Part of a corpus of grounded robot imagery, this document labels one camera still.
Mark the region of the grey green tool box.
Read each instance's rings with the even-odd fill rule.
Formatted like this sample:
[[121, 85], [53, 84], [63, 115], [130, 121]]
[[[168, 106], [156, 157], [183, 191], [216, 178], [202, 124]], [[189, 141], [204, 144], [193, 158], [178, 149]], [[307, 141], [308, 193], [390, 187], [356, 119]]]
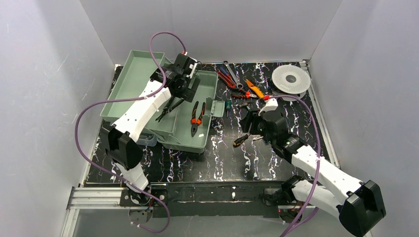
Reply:
[[[116, 79], [109, 99], [123, 99], [139, 96], [152, 73], [157, 69], [151, 54], [132, 50]], [[153, 134], [165, 148], [201, 154], [205, 150], [211, 119], [223, 116], [223, 101], [215, 98], [218, 74], [210, 71], [196, 71], [200, 84], [192, 102], [183, 102], [161, 121], [156, 112], [144, 127], [143, 133]]]

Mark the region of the black long nose pliers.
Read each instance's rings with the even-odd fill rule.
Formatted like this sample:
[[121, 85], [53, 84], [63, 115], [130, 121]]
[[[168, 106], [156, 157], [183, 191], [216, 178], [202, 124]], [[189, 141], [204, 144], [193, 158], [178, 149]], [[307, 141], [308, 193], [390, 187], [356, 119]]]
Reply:
[[169, 114], [171, 111], [176, 109], [184, 101], [185, 100], [183, 98], [177, 98], [175, 96], [170, 97], [170, 99], [166, 103], [162, 113], [155, 119], [155, 121], [160, 122], [164, 118], [165, 115]]

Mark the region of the black yellow screwdriver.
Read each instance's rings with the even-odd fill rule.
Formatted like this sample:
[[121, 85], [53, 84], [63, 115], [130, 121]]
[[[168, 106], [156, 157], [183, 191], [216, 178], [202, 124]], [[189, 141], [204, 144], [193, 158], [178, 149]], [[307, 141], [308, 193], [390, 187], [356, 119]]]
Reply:
[[249, 136], [250, 136], [249, 134], [245, 134], [245, 135], [237, 138], [236, 140], [234, 140], [233, 147], [237, 148], [237, 147], [241, 146], [245, 141], [248, 140]]

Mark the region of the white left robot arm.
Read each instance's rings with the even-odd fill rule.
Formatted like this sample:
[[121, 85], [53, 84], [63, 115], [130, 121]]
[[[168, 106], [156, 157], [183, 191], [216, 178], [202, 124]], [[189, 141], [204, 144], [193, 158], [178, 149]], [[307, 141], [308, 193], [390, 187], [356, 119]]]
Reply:
[[198, 65], [196, 59], [180, 53], [174, 63], [158, 66], [150, 75], [139, 100], [115, 122], [102, 126], [106, 154], [116, 163], [130, 188], [142, 192], [149, 184], [141, 166], [142, 149], [137, 143], [143, 129], [170, 99], [192, 101], [200, 83], [195, 75]]

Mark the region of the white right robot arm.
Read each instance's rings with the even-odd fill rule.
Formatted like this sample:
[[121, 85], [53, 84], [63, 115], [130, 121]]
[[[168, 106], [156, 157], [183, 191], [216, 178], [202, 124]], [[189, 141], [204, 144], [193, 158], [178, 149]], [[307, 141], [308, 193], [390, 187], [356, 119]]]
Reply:
[[279, 189], [266, 189], [261, 197], [266, 205], [305, 202], [336, 217], [342, 226], [356, 237], [363, 237], [386, 216], [378, 184], [354, 178], [323, 157], [302, 138], [289, 132], [280, 112], [249, 111], [239, 122], [242, 131], [259, 135], [271, 145], [277, 156], [317, 177], [316, 187], [301, 176], [294, 175]]

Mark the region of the black orange pliers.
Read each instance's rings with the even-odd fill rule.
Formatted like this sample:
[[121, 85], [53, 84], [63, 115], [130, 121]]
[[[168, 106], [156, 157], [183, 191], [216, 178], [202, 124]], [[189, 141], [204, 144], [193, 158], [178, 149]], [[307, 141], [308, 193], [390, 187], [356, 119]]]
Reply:
[[199, 101], [195, 102], [195, 105], [192, 110], [192, 118], [191, 118], [191, 136], [194, 137], [199, 125], [202, 124], [203, 115], [205, 114], [207, 105], [205, 102], [202, 104], [201, 112], [199, 116], [197, 116], [197, 109], [198, 109]]

